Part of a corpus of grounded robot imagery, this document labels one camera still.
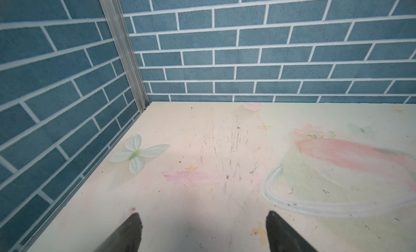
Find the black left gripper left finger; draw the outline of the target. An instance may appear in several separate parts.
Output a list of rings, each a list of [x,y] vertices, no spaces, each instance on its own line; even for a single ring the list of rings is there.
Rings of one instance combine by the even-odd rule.
[[[124,221],[95,252],[137,252],[141,243],[143,224],[138,213]]]

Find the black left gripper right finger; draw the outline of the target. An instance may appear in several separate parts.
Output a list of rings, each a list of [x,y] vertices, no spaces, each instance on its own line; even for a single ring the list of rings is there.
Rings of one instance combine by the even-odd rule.
[[[275,211],[269,211],[265,226],[271,252],[317,252]]]

